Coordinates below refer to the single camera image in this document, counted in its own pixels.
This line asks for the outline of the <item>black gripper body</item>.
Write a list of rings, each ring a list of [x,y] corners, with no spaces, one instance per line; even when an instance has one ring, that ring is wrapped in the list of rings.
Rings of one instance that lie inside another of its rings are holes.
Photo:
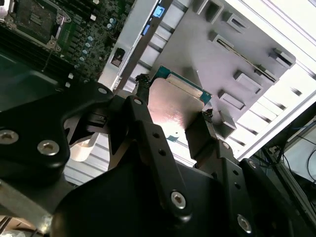
[[[71,191],[52,221],[53,237],[235,237],[219,182],[178,164],[193,215],[175,225],[159,203],[150,170],[138,161],[114,168]]]

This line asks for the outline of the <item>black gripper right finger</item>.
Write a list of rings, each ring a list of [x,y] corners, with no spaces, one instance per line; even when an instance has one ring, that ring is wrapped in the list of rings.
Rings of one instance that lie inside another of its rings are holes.
[[[216,137],[212,111],[199,112],[186,128],[195,167],[217,180],[223,189],[231,237],[292,237],[292,210],[282,193],[250,159],[238,162],[231,147]]]

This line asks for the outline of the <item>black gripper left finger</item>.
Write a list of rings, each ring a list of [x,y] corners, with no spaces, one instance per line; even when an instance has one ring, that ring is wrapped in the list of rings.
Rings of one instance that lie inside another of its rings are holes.
[[[93,133],[107,134],[114,158],[127,162],[69,192],[51,214],[53,223],[104,219],[113,209],[172,224],[192,216],[186,186],[163,130],[145,101],[122,98],[93,82],[4,111],[0,115],[0,186],[29,204],[44,200],[70,158],[70,147]]]

